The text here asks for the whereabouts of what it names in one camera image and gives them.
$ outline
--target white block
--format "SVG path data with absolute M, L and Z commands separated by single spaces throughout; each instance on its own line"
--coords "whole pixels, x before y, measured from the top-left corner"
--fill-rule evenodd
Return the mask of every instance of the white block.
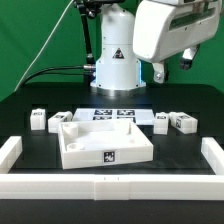
M 153 160 L 153 145 L 130 119 L 60 123 L 63 169 Z
M 31 130 L 44 130 L 46 124 L 46 111 L 45 109 L 32 110 L 30 116 Z
M 67 112 L 58 112 L 53 117 L 48 119 L 48 131 L 49 133 L 58 133 L 58 125 L 61 122 L 67 122 L 72 120 L 72 113 Z
M 0 173 L 8 173 L 21 152 L 21 137 L 10 137 L 0 149 Z
M 167 113 L 156 113 L 154 120 L 154 134 L 167 135 L 169 125 L 169 115 Z
M 171 125 L 184 134 L 196 133 L 198 120 L 183 112 L 169 113 Z

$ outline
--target black cable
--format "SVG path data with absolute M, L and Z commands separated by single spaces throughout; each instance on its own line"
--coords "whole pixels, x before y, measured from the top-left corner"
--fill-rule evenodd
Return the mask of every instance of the black cable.
M 45 68 L 40 71 L 35 72 L 34 74 L 28 76 L 24 81 L 21 83 L 20 86 L 24 86 L 29 80 L 41 76 L 41 75 L 80 75 L 80 74 L 56 74 L 56 73 L 49 73 L 49 71 L 61 71 L 61 70 L 75 70 L 75 69 L 83 69 L 83 66 L 64 66 L 64 67 L 52 67 L 52 68 Z

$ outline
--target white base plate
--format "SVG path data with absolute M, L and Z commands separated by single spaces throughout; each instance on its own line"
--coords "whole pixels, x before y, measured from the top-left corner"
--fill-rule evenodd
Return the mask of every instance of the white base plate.
M 130 118 L 137 125 L 153 125 L 154 114 L 152 110 L 142 109 L 96 109 L 78 108 L 73 121 L 92 121 Z

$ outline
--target cable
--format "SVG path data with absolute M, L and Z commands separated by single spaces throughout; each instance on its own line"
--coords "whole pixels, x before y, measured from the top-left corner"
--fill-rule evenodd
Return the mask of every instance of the cable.
M 26 79 L 23 79 L 23 81 L 20 83 L 20 87 L 26 84 L 29 80 L 41 76 L 41 75 L 83 75 L 83 74 L 60 74 L 60 73 L 50 73 L 49 71 L 61 71 L 61 70 L 74 70 L 74 69 L 83 69 L 83 66 L 66 66 L 66 67 L 52 67 L 52 68 L 46 68 L 42 69 L 38 72 L 35 72 L 34 74 L 28 76 Z
M 23 80 L 25 79 L 27 73 L 30 71 L 30 69 L 32 68 L 32 66 L 34 65 L 34 63 L 38 60 L 38 58 L 40 57 L 40 55 L 42 54 L 43 50 L 45 49 L 45 47 L 47 46 L 47 44 L 49 43 L 51 37 L 53 36 L 53 34 L 55 33 L 56 29 L 58 28 L 60 22 L 62 21 L 62 19 L 64 18 L 66 12 L 68 11 L 69 7 L 71 6 L 71 4 L 73 3 L 74 0 L 71 0 L 69 2 L 69 4 L 67 5 L 67 7 L 65 8 L 64 12 L 62 13 L 61 17 L 59 18 L 58 22 L 56 23 L 54 29 L 51 31 L 49 37 L 47 38 L 46 42 L 44 43 L 43 47 L 40 49 L 39 53 L 37 54 L 37 56 L 35 57 L 35 59 L 32 61 L 32 63 L 30 64 L 30 66 L 27 68 L 27 70 L 25 71 L 25 73 L 23 74 L 22 78 L 20 79 L 19 83 L 17 84 L 16 88 L 14 91 L 17 91 L 21 85 L 21 83 L 23 82 Z

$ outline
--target small white cube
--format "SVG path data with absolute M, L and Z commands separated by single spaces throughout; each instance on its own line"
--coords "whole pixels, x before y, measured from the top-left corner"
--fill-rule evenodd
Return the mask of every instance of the small white cube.
M 170 113 L 171 125 L 184 134 L 197 132 L 198 120 L 183 112 Z
M 167 135 L 169 125 L 169 115 L 167 113 L 156 113 L 153 133 Z
M 31 130 L 44 130 L 46 124 L 46 111 L 45 109 L 32 110 L 30 116 Z
M 58 125 L 61 122 L 67 122 L 72 120 L 72 113 L 67 112 L 58 112 L 53 117 L 48 119 L 48 131 L 49 133 L 58 133 Z

